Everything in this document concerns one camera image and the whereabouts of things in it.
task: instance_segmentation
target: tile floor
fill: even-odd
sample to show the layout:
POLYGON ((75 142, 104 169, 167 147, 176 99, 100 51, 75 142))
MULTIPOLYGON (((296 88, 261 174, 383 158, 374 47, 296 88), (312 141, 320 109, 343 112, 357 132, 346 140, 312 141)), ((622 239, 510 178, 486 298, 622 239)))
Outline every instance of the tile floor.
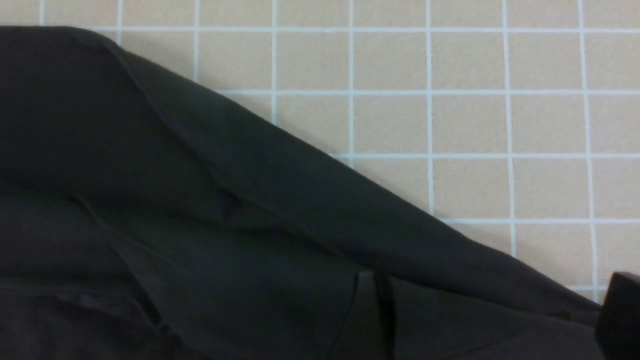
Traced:
POLYGON ((219 90, 598 300, 640 272, 640 1, 0 0, 219 90))

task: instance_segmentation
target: black jacket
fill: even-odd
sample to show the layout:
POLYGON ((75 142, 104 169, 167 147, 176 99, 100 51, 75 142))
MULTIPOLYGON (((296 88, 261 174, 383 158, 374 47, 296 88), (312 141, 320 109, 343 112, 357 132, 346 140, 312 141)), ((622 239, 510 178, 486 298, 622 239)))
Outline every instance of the black jacket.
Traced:
POLYGON ((0 359, 602 359, 600 306, 233 101, 0 28, 0 359))

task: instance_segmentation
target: square tile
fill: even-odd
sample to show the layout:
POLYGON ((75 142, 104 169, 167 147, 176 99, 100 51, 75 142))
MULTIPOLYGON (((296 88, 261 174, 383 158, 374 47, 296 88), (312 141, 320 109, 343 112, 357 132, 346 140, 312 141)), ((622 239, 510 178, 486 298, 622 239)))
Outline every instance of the square tile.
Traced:
POLYGON ((116 26, 118 0, 47 0, 47 25, 116 26))
POLYGON ((200 82, 215 89, 271 89, 271 34, 200 34, 200 82))
POLYGON ((581 297, 585 297, 589 300, 593 301, 593 291, 591 290, 577 290, 574 291, 576 294, 580 295, 581 297))
POLYGON ((434 96, 434 152, 507 152, 504 96, 434 96))
POLYGON ((0 0, 1 25, 37 25, 40 0, 0 0))
POLYGON ((230 95, 228 98, 264 120, 271 122, 270 95, 230 95))
POLYGON ((582 88, 578 34, 510 34, 511 87, 582 88))
POLYGON ((118 42, 118 33, 116 31, 96 31, 98 34, 108 37, 113 42, 118 42))
POLYGON ((426 160, 357 160, 355 170, 418 208, 428 208, 426 160))
POLYGON ((640 224, 598 224, 596 234, 598 284, 609 285, 614 272, 640 273, 640 224))
POLYGON ((162 65, 185 78, 193 78, 193 34, 135 31, 122 33, 122 47, 162 65))
POLYGON ((584 152, 581 95, 511 97, 513 152, 584 152))
POLYGON ((427 152, 424 96, 356 97, 355 152, 427 152))
POLYGON ((355 26, 421 27, 426 24, 426 1, 354 0, 355 26))
POLYGON ((640 89, 640 34, 585 34, 590 89, 640 89))
POLYGON ((510 28, 577 28, 576 0, 508 0, 510 28))
POLYGON ((636 0, 582 0, 588 28, 640 28, 640 2, 636 0))
POLYGON ((506 160, 435 160, 433 188, 436 217, 509 217, 506 160))
POLYGON ((504 44, 496 33, 434 33, 434 89, 504 88, 504 44))
POLYGON ((272 0, 200 0, 200 25, 271 26, 272 18, 272 0))
POLYGON ((591 96, 591 151, 640 152, 640 97, 591 96))
POLYGON ((349 0, 278 0, 278 26, 349 26, 349 0))
POLYGON ((518 218, 587 218, 589 186, 583 159, 515 159, 518 218))
POLYGON ((346 33, 278 35, 278 88, 335 90, 349 87, 346 33))
POLYGON ((588 224, 516 226, 518 259, 565 286, 593 283, 588 224))
POLYGON ((604 305, 604 300, 606 298, 607 298, 607 290, 598 290, 598 299, 596 302, 600 305, 604 305))
POLYGON ((280 96, 278 125, 324 152, 349 152, 347 97, 280 96))
POLYGON ((124 0, 124 26, 192 26, 195 0, 124 0))
POLYGON ((640 218, 640 160, 593 159, 597 218, 640 218))
POLYGON ((424 34, 357 33, 353 46, 356 89, 426 89, 424 34))
POLYGON ((511 254, 511 227, 501 224, 449 224, 471 240, 511 254))
POLYGON ((431 0, 431 26, 502 26, 502 0, 431 0))

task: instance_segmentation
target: black garment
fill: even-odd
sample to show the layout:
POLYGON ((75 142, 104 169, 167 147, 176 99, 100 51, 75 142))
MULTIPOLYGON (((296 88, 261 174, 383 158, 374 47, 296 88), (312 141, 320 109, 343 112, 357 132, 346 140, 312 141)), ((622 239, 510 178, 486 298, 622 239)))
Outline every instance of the black garment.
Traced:
POLYGON ((2 360, 603 358, 597 304, 89 31, 0 28, 0 183, 2 360))

